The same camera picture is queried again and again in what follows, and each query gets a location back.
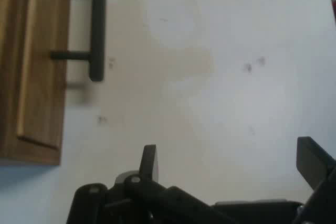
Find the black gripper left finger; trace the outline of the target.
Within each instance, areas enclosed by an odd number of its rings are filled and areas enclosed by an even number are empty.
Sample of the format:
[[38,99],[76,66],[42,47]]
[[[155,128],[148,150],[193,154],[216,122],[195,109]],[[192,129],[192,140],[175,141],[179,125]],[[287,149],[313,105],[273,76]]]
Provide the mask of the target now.
[[158,171],[156,146],[146,145],[139,169],[120,174],[113,187],[78,188],[67,223],[231,223],[231,217],[178,187],[160,185]]

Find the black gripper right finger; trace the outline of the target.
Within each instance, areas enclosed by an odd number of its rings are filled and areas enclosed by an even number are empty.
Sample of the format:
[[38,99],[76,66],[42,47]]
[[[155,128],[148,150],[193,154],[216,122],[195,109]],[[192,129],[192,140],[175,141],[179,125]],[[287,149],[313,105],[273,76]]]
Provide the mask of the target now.
[[311,137],[299,137],[296,167],[313,193],[293,223],[335,223],[335,159]]

